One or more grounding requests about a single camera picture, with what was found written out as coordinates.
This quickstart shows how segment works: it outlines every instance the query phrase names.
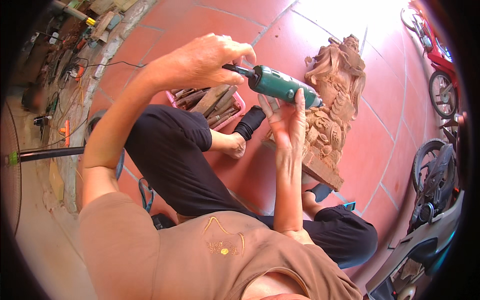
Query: carved figure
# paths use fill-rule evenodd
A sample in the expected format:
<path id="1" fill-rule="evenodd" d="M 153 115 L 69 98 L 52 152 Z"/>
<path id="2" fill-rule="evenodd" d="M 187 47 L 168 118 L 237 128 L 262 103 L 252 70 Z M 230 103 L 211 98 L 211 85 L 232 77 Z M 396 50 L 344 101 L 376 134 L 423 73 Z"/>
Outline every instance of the carved figure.
<path id="1" fill-rule="evenodd" d="M 306 111 L 307 131 L 303 148 L 303 171 L 314 179 L 339 191 L 343 179 L 337 164 L 342 157 L 350 120 L 358 114 L 358 102 L 365 87 L 365 63 L 359 55 L 359 40 L 350 35 L 341 43 L 328 39 L 314 57 L 313 70 L 305 81 L 315 88 L 324 106 Z M 271 132 L 264 141 L 272 144 Z"/>

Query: right hand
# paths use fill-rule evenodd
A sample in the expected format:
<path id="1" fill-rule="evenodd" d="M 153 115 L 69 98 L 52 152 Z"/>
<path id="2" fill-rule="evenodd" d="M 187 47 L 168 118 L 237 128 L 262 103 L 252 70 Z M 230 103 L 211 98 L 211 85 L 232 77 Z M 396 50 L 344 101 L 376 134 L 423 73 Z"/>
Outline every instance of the right hand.
<path id="1" fill-rule="evenodd" d="M 279 106 L 277 99 L 261 94 L 258 94 L 258 102 L 272 128 L 277 150 L 301 153 L 306 129 L 303 89 L 298 89 L 295 94 L 295 106 L 289 104 Z"/>
<path id="2" fill-rule="evenodd" d="M 252 64 L 256 63 L 250 44 L 210 33 L 152 61 L 144 72 L 158 90 L 239 85 L 245 79 L 236 72 L 222 69 L 222 66 L 231 62 L 240 64 L 243 57 Z"/>

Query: pink basket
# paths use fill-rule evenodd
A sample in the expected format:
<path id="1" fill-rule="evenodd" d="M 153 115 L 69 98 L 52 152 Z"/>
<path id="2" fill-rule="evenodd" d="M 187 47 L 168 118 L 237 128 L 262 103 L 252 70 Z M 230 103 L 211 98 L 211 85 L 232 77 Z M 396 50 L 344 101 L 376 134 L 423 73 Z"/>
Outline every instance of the pink basket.
<path id="1" fill-rule="evenodd" d="M 175 96 L 173 96 L 173 94 L 170 91 L 165 91 L 165 93 L 167 94 L 167 98 L 170 101 L 170 103 L 172 104 L 172 106 L 175 107 L 175 108 L 179 108 L 177 106 L 177 103 L 175 103 Z M 230 122 L 232 122 L 233 120 L 238 118 L 245 111 L 245 102 L 240 97 L 239 93 L 235 92 L 233 94 L 233 98 L 235 99 L 235 103 L 237 103 L 237 105 L 240 107 L 240 111 L 237 112 L 236 114 L 234 114 L 233 116 L 231 116 L 230 118 L 228 118 L 225 122 L 220 123 L 220 125 L 213 128 L 213 130 L 219 131 L 220 129 L 222 129 L 225 126 L 227 126 L 228 124 L 230 124 Z"/>

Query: rotary tool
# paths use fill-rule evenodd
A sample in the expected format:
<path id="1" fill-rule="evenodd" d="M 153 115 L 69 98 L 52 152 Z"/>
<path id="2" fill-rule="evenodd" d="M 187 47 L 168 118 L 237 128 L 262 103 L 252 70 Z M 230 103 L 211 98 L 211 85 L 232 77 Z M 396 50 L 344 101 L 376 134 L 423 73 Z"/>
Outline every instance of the rotary tool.
<path id="1" fill-rule="evenodd" d="M 267 66 L 259 65 L 253 69 L 247 69 L 232 64 L 225 64 L 222 68 L 247 77 L 250 89 L 259 94 L 294 104 L 295 93 L 298 89 L 303 88 L 305 109 L 323 105 L 322 99 L 311 86 Z"/>

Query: blue smartphone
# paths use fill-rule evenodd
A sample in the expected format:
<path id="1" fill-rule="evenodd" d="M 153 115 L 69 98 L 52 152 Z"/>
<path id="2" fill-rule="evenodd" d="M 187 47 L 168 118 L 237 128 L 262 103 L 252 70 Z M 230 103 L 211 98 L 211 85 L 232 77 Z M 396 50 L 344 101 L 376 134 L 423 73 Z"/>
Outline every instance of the blue smartphone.
<path id="1" fill-rule="evenodd" d="M 355 203 L 357 203 L 356 201 L 353 201 L 353 202 L 350 202 L 350 203 L 345 203 L 343 206 L 345 206 L 348 211 L 353 211 L 355 209 Z"/>

